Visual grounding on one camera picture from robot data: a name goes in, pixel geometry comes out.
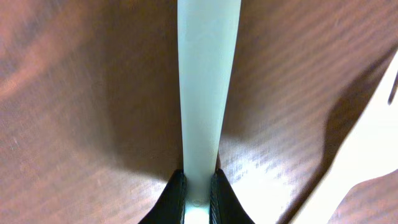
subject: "white plastic fork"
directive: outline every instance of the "white plastic fork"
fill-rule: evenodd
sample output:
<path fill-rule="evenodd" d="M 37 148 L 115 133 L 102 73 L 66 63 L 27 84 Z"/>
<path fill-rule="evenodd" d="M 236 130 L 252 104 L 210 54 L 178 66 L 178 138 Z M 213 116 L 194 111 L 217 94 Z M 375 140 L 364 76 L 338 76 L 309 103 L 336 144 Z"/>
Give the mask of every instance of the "white plastic fork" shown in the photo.
<path fill-rule="evenodd" d="M 388 103 L 397 71 L 398 52 L 328 172 L 290 223 L 327 223 L 352 187 L 398 169 L 398 98 Z"/>

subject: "white plastic object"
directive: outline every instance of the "white plastic object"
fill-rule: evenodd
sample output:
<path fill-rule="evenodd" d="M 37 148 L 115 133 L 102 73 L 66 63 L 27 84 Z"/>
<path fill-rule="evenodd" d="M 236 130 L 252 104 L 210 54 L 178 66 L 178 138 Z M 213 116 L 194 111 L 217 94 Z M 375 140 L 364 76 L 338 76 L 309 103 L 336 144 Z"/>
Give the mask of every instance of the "white plastic object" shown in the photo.
<path fill-rule="evenodd" d="M 207 220 L 241 0 L 178 0 L 185 223 Z"/>
<path fill-rule="evenodd" d="M 352 187 L 398 169 L 398 98 L 387 103 L 397 71 L 398 52 L 329 171 L 290 223 L 327 223 Z"/>

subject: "fork tine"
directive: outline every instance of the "fork tine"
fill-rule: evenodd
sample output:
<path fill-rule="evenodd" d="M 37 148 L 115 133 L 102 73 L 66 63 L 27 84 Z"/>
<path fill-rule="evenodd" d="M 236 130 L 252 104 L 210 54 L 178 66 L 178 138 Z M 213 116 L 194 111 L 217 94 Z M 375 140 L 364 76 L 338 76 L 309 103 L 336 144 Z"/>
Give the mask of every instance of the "fork tine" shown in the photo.
<path fill-rule="evenodd" d="M 397 72 L 398 51 L 395 53 L 395 56 L 392 59 L 389 67 L 381 78 L 379 86 L 377 86 L 376 91 L 374 92 L 373 98 L 375 102 L 387 104 L 392 91 L 392 87 L 394 86 L 394 82 L 396 80 Z"/>

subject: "tabletop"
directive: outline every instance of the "tabletop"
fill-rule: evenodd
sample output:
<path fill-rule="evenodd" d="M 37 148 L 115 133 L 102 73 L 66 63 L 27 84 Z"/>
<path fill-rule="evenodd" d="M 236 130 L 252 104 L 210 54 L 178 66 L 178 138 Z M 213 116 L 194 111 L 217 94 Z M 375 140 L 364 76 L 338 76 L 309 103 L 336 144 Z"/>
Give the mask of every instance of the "tabletop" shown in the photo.
<path fill-rule="evenodd" d="M 397 11 L 242 1 L 220 166 L 256 223 L 287 223 L 330 165 Z M 137 223 L 182 167 L 177 1 L 0 0 L 0 130 L 0 223 Z M 329 223 L 398 223 L 398 171 Z"/>

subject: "pale blue handle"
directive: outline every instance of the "pale blue handle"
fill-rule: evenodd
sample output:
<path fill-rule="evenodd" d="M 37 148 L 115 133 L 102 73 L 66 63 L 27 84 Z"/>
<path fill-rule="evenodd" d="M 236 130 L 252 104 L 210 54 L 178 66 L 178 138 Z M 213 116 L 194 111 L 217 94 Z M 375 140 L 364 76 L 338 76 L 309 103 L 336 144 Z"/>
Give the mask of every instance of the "pale blue handle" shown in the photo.
<path fill-rule="evenodd" d="M 204 210 L 208 208 L 240 5 L 240 0 L 178 0 L 178 64 L 183 164 L 188 180 L 187 208 L 192 200 Z"/>

